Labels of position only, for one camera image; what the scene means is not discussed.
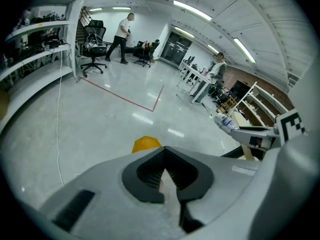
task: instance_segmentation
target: ceiling light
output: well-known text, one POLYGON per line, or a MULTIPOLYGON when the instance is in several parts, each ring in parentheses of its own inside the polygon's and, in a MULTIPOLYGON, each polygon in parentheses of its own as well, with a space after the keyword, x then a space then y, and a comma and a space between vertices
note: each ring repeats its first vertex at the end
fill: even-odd
POLYGON ((174 28, 175 28, 176 30, 178 30, 178 31, 180 31, 180 32, 182 32, 182 33, 184 33, 184 34, 192 37, 192 38, 195 37, 193 34, 190 34, 190 33, 188 33, 187 31, 182 30, 181 28, 178 28, 178 27, 176 27, 176 26, 175 26, 174 28))
POLYGON ((131 7, 112 7, 115 10, 131 10, 131 7))
POLYGON ((176 130, 172 130, 172 129, 168 129, 168 132, 169 133, 172 133, 172 134, 174 134, 174 135, 177 135, 177 136, 179 136, 179 137, 184 137, 185 135, 183 134, 183 133, 181 133, 181 132, 178 132, 178 131, 176 131, 176 130))
POLYGON ((94 11, 100 11, 100 10, 102 10, 102 8, 91 9, 91 10, 89 10, 89 11, 90 11, 90 12, 94 12, 94 11))
POLYGON ((218 52, 215 48, 213 48, 210 44, 208 44, 208 47, 209 47, 210 49, 212 49, 216 54, 219 53, 219 52, 218 52))
POLYGON ((206 15, 205 13, 203 13, 202 11, 199 11, 198 9, 196 8, 193 8, 191 7, 190 5, 187 5, 185 3, 182 3, 182 2, 178 2, 176 0, 173 1, 173 4, 176 5, 176 6, 180 6, 182 8, 185 8, 195 14, 198 14, 199 16, 205 18, 207 21, 211 21, 212 17, 210 17, 209 15, 206 15))
POLYGON ((238 38, 234 38, 233 39, 235 41, 235 43, 241 48, 241 50, 245 53, 245 55, 249 58, 249 60, 252 63, 256 63, 255 59, 251 56, 251 54, 249 53, 249 51, 246 49, 246 47, 240 42, 240 40, 238 38))
POLYGON ((141 120, 141 121, 143 121, 143 122, 145 122, 145 123, 148 123, 148 124, 150 124, 150 125, 153 125, 153 124, 154 124, 153 121, 149 120, 148 118, 146 118, 146 117, 144 117, 144 116, 142 116, 142 115, 133 113, 132 116, 134 116, 135 118, 137 118, 137 119, 139 119, 139 120, 141 120))

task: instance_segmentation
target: staircase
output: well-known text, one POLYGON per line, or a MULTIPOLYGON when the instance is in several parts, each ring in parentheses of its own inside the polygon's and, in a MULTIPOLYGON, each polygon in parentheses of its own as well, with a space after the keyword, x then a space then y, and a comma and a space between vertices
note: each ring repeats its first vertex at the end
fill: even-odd
POLYGON ((75 35, 75 40, 78 41, 79 44, 83 44, 85 42, 85 26, 87 26, 91 20, 92 18, 87 11, 87 8, 84 6, 80 12, 75 35))
POLYGON ((78 20, 78 26, 76 28, 75 40, 78 41, 79 44, 83 44, 85 42, 85 27, 81 23, 80 19, 78 20))

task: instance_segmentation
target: stair railing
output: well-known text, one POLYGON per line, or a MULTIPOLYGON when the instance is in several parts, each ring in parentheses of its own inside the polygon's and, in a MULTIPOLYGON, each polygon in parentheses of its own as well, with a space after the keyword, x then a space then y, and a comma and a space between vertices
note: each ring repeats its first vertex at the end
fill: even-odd
POLYGON ((92 20, 89 12, 87 11, 87 8, 85 6, 82 7, 82 9, 81 9, 79 20, 83 26, 89 25, 90 21, 92 20))

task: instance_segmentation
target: black office chair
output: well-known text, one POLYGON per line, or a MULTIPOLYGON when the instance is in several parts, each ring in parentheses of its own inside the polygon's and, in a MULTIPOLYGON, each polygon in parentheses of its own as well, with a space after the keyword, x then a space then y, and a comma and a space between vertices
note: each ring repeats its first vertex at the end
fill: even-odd
MULTIPOLYGON (((145 65, 148 65, 150 68, 151 65, 148 62, 151 62, 151 60, 153 59, 154 52, 156 48, 159 46, 159 44, 160 44, 160 41, 157 39, 154 41, 153 50, 146 52, 144 49, 140 49, 139 51, 135 52, 133 56, 136 56, 139 59, 134 63, 142 63, 142 67, 144 67, 145 65)), ((141 47, 142 45, 143 45, 143 42, 139 41, 137 44, 137 47, 141 47)))
MULTIPOLYGON (((104 22, 102 20, 91 20, 89 25, 84 27, 84 40, 87 41, 87 38, 90 36, 91 33, 97 34, 102 41, 102 38, 104 37, 106 33, 106 28, 104 27, 104 22)), ((83 69, 84 66, 86 68, 82 71, 83 75, 87 77, 86 70, 95 67, 98 70, 100 70, 100 73, 103 74, 104 72, 99 66, 104 66, 104 68, 107 68, 106 64, 103 63, 96 63, 97 57, 105 56, 107 53, 107 47, 106 46, 97 46, 90 48, 90 51, 86 49, 84 45, 81 46, 81 55, 85 57, 90 57, 92 59, 91 63, 82 64, 80 67, 83 69)))

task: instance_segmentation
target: man in white shirt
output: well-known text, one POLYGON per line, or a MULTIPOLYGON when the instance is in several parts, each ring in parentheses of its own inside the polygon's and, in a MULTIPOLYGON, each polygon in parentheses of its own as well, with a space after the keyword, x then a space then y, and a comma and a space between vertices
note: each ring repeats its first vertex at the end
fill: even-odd
MULTIPOLYGON (((202 99, 206 96, 209 89, 214 85, 216 82, 221 82, 224 78, 224 74, 227 68, 227 63, 224 61, 224 54, 222 52, 219 52, 216 55, 216 64, 213 66, 212 70, 206 75, 206 78, 211 80, 211 84, 208 84, 208 86, 204 89, 204 91, 200 94, 200 96, 194 101, 196 104, 200 104, 202 99)), ((200 90, 204 87, 206 84, 205 81, 202 81, 199 84, 198 89, 195 91, 194 94, 190 95, 192 98, 194 98, 200 90)))
POLYGON ((120 45, 121 47, 121 62, 122 64, 128 64, 128 61, 125 59, 126 53, 126 45, 127 45, 127 37, 130 35, 129 27, 130 23, 135 19, 135 15, 133 13, 129 13, 126 18, 120 21, 118 29, 115 33, 113 43, 111 44, 108 52, 105 55, 105 60, 110 62, 110 55, 113 50, 120 45))

